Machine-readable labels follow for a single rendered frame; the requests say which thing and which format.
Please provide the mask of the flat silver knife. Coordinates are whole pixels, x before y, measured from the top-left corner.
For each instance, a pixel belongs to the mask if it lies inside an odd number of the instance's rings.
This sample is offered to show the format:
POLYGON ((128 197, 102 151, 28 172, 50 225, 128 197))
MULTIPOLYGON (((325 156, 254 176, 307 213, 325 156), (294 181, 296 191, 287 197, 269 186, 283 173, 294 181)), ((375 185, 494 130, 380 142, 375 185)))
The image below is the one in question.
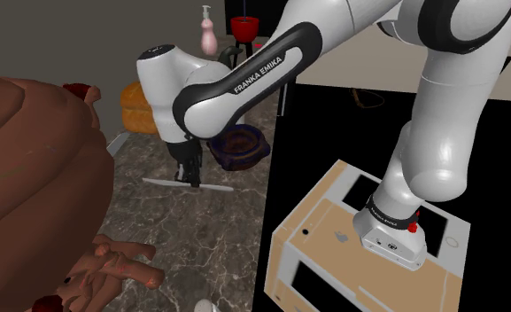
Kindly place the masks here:
POLYGON ((142 178, 142 180, 146 183, 153 183, 156 185, 169 186, 169 187, 194 187, 194 188, 202 188, 214 191, 233 191, 234 188, 224 185, 215 185, 215 184, 206 184, 201 183, 199 186, 192 186, 190 183, 178 182, 178 181, 170 181, 170 180, 161 180, 161 179, 152 179, 152 178, 142 178))

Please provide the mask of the dark blue bowl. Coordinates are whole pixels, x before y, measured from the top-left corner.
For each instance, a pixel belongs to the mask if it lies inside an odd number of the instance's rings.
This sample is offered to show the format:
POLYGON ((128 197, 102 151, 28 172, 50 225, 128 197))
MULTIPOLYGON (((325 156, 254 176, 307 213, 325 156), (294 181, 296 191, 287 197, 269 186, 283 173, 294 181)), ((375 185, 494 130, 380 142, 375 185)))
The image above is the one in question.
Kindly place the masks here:
POLYGON ((248 124, 237 124, 206 142, 211 154, 226 171, 243 171, 257 165, 271 152, 264 134, 248 124))

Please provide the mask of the orange bread loaf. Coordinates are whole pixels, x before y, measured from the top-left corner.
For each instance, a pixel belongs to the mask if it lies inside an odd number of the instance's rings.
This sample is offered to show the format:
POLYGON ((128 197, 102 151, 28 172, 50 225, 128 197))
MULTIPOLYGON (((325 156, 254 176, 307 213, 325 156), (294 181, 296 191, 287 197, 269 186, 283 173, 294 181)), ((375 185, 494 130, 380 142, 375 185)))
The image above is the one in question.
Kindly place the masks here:
POLYGON ((120 93, 122 122, 126 130, 135 133, 156 134, 152 110, 144 97, 140 82, 129 84, 120 93))

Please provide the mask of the dark curved tap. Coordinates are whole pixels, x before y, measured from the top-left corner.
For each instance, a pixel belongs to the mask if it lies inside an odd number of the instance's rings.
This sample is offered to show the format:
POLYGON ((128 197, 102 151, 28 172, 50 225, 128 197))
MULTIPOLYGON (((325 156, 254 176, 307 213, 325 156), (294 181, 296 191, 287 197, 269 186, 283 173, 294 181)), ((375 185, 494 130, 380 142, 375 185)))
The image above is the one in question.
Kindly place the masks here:
POLYGON ((238 54, 243 52, 242 49, 237 48, 236 46, 229 46, 218 57, 218 61, 228 67, 229 69, 233 69, 234 65, 231 61, 231 57, 236 57, 238 54))

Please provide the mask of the pink soap dispenser bottle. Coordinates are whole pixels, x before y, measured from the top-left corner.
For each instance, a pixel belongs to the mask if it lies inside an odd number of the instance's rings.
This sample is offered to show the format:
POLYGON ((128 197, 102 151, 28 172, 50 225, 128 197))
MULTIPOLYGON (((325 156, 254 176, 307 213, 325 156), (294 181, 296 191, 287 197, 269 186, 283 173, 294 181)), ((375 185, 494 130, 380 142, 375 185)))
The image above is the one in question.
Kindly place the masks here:
POLYGON ((201 49, 205 55, 212 56, 218 50, 218 42, 213 32, 213 22, 210 19, 209 10, 211 9, 211 6, 204 4, 202 8, 203 18, 201 22, 202 28, 201 49))

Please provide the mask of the red pot on black stand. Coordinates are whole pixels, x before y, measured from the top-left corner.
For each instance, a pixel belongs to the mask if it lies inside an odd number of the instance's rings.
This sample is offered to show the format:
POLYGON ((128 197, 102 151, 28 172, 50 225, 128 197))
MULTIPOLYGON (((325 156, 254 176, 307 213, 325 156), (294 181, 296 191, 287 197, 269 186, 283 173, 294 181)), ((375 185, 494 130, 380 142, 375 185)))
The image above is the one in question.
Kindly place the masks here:
POLYGON ((246 0, 243 0, 243 15, 230 19, 231 32, 236 39, 236 47, 244 46, 246 57, 253 54, 252 43, 259 33, 259 19, 247 15, 246 0))

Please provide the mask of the large brown figure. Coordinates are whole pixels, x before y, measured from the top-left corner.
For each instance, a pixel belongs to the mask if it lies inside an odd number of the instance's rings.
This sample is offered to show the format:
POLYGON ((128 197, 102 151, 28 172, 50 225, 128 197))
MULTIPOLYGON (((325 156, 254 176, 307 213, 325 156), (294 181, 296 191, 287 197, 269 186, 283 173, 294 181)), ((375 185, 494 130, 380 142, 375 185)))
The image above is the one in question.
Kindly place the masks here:
POLYGON ((103 312, 123 282, 164 281, 154 246, 100 232, 114 159, 100 90, 0 77, 0 312, 103 312))

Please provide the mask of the white round thing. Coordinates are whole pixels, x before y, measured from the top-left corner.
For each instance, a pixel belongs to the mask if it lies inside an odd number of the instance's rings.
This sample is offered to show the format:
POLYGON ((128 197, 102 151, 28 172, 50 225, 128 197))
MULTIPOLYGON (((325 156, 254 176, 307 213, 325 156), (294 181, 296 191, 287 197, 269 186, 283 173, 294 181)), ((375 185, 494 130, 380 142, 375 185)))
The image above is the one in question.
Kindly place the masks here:
POLYGON ((221 312, 215 304, 208 299, 199 300, 195 307, 194 312, 221 312))

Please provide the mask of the tan and white robot stand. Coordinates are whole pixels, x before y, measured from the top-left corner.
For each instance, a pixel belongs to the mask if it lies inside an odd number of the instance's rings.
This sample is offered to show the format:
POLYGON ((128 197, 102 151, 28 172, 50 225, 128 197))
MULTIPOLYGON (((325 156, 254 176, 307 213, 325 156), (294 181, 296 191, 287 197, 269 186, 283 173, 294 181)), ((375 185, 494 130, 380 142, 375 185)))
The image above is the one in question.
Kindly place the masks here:
POLYGON ((442 229, 353 227, 344 198, 357 183, 379 179, 338 160, 275 229, 265 293, 284 312, 458 312, 470 225, 429 203, 442 229))

